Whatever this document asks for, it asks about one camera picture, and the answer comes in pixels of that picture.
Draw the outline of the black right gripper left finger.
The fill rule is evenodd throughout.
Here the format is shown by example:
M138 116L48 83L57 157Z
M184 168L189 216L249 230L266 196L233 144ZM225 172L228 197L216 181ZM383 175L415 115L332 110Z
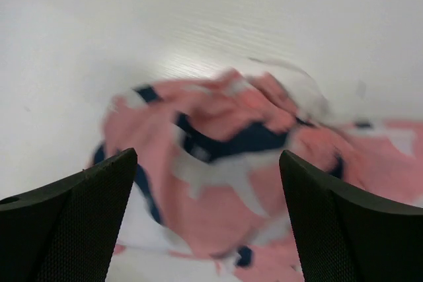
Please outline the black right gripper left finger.
M127 149L1 200L1 280L104 281L137 168Z

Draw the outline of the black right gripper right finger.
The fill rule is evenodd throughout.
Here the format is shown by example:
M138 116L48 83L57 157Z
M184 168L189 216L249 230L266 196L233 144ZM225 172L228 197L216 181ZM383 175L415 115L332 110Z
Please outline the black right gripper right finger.
M279 165L305 281L422 280L422 208L361 190L290 151Z

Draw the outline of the pink patterned shorts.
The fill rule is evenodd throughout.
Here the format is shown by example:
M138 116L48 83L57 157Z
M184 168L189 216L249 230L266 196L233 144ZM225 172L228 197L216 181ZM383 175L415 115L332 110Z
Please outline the pink patterned shorts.
M128 148L137 172L116 252L213 260L241 281L302 281L279 158L289 150L376 195L422 205L422 123L324 123L312 79L168 79L115 94L92 162Z

